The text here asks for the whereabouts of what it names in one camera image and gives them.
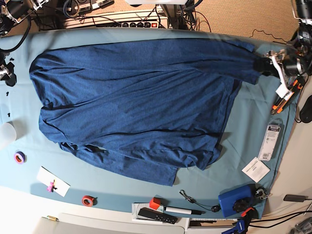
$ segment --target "white cup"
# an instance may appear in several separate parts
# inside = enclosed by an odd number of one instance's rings
[[[16,140],[16,131],[9,123],[0,126],[0,150]]]

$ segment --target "blue shirt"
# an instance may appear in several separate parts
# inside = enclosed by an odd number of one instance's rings
[[[242,81],[255,83],[251,44],[159,39],[46,51],[30,68],[39,128],[105,170],[172,186],[178,168],[219,155]]]

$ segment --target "black remote control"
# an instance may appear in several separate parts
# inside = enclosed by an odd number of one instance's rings
[[[177,221],[177,217],[174,217],[172,215],[168,215],[168,214],[164,214],[161,212],[157,212],[148,208],[142,208],[140,209],[140,211],[138,212],[138,215],[146,217],[146,218],[151,218],[154,219],[156,221],[161,221],[164,223],[171,223],[171,224],[175,224]]]

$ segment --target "red tape roll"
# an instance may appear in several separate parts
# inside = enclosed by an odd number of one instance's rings
[[[91,207],[91,206],[93,206],[93,200],[94,200],[95,198],[94,197],[91,197],[91,196],[83,196],[83,198],[82,198],[82,204],[84,205],[84,206],[88,206],[88,207]]]

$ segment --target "small pink figure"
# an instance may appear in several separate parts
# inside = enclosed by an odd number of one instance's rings
[[[53,190],[54,190],[54,180],[53,180],[53,182],[50,182],[50,186],[47,188],[47,190],[48,190],[50,193],[53,192]]]

